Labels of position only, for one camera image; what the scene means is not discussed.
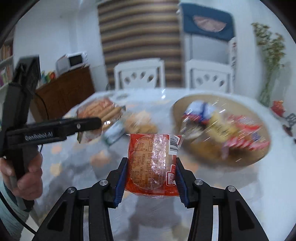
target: bookshelf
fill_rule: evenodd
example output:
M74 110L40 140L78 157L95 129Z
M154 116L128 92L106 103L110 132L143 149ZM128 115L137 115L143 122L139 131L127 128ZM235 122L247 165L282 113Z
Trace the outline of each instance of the bookshelf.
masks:
M13 38L14 29L10 32L0 48L0 88L11 82L13 76Z

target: human hand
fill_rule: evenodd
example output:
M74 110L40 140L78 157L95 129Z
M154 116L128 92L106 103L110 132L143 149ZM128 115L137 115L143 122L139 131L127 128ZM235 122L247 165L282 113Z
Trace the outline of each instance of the human hand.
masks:
M12 188L9 177L15 176L14 169L5 158L0 158L0 171L3 176L3 181L13 195L26 200L34 200L41 196L43 190L41 179L42 160L43 157L41 153L38 152L38 155L34 157L28 165L29 172L17 181L16 188Z

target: black cable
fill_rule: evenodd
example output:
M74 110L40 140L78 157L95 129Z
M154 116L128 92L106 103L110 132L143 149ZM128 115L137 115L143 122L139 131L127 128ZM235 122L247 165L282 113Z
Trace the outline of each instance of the black cable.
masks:
M14 211L13 209L9 206L9 204L7 203L5 197L3 196L3 194L0 192L0 199L3 202L3 204L5 205L5 207L8 209L8 211L11 213L11 215L21 224L23 225L27 230L29 230L32 234L36 234L36 231L34 229L32 229L30 226L28 226Z
M35 95L36 95L39 99L41 99L41 101L42 101L42 103L43 103L43 105L44 105L45 111L46 111L47 120L49 121L49 115L48 115L47 107L46 107L46 104L45 104L44 100L42 99L42 97L41 97L39 94L35 93Z

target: blue cloth cover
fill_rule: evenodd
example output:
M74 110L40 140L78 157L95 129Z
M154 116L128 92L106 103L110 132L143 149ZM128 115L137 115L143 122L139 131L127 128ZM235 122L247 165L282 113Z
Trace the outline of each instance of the blue cloth cover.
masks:
M230 41L234 37L234 26L233 20L229 13L209 8L202 7L192 3L180 3L183 11L183 28L184 32L189 34L198 34L215 39ZM199 28L194 23L194 16L202 16L206 18L211 18L223 23L226 23L226 27L220 32L208 32Z

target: microwave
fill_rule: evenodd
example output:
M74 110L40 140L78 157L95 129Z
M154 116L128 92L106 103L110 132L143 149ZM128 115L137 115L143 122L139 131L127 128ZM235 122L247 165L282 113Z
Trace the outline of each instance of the microwave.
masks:
M70 70L82 67L85 64L87 64L86 52L65 54L56 62L57 73L61 75Z

